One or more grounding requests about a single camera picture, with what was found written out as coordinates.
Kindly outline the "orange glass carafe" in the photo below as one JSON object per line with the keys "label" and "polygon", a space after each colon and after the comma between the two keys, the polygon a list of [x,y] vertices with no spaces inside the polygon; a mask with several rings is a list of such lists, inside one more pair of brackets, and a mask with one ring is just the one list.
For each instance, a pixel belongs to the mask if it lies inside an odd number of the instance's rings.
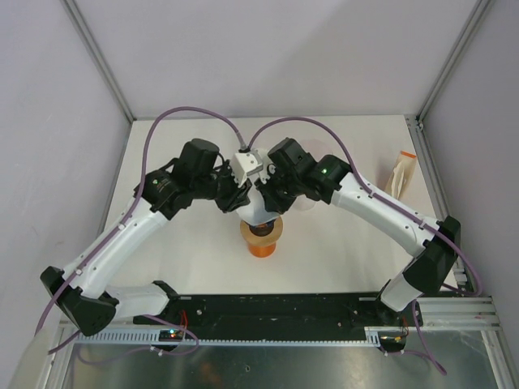
{"label": "orange glass carafe", "polygon": [[277,248],[277,244],[272,243],[272,244],[269,244],[266,246],[257,246],[257,245],[252,245],[251,243],[248,243],[247,248],[253,256],[255,256],[256,258],[263,259],[263,258],[267,258],[268,256],[272,255],[275,252],[275,250]]}

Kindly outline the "single white paper filter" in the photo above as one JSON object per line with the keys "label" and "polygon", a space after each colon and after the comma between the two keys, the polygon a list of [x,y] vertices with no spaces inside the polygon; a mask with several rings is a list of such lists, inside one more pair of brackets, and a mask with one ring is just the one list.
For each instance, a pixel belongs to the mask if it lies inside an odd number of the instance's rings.
{"label": "single white paper filter", "polygon": [[265,209],[264,199],[256,188],[251,188],[247,194],[249,203],[239,207],[236,212],[240,219],[249,225],[268,223],[276,216]]}

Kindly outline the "clear glass carafe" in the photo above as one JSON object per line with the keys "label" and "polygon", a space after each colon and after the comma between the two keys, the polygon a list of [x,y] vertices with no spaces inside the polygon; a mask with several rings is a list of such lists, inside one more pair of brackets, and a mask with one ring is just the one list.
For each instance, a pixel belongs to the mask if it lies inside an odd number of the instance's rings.
{"label": "clear glass carafe", "polygon": [[306,212],[306,211],[309,211],[311,210],[314,206],[316,205],[316,202],[313,201],[313,200],[310,200],[310,199],[298,199],[295,203],[294,203],[294,207],[301,211],[301,212]]}

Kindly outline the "pink glass dripper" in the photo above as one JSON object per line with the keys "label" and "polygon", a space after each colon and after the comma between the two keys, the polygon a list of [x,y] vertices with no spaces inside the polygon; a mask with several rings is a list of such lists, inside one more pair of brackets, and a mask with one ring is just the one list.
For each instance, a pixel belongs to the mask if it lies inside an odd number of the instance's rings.
{"label": "pink glass dripper", "polygon": [[328,147],[325,143],[319,141],[318,139],[308,139],[305,141],[305,148],[312,154],[323,153],[326,154],[328,152]]}

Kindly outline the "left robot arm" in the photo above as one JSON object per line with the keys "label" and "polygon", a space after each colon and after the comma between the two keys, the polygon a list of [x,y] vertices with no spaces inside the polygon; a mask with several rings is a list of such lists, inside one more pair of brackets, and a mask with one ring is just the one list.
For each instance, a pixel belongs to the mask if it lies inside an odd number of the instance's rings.
{"label": "left robot arm", "polygon": [[142,176],[129,206],[110,230],[65,268],[47,267],[42,272],[52,303],[83,335],[93,336],[119,318],[149,314],[168,324],[178,317],[179,304],[171,299],[176,293],[164,281],[122,288],[109,283],[145,240],[194,200],[213,201],[222,212],[249,203],[246,174],[235,173],[230,160],[216,165],[220,158],[214,143],[185,143],[179,157]]}

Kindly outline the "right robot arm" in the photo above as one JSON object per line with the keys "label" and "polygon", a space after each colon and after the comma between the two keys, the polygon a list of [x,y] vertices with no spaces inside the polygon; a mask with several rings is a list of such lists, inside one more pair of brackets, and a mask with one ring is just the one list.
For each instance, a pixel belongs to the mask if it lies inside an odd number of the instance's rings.
{"label": "right robot arm", "polygon": [[360,183],[344,160],[326,155],[320,160],[287,138],[270,150],[260,150],[264,169],[255,181],[267,211],[283,214],[298,196],[331,204],[362,218],[398,243],[411,262],[380,291],[375,318],[393,325],[416,298],[441,289],[458,254],[460,222],[422,216],[405,204]]}

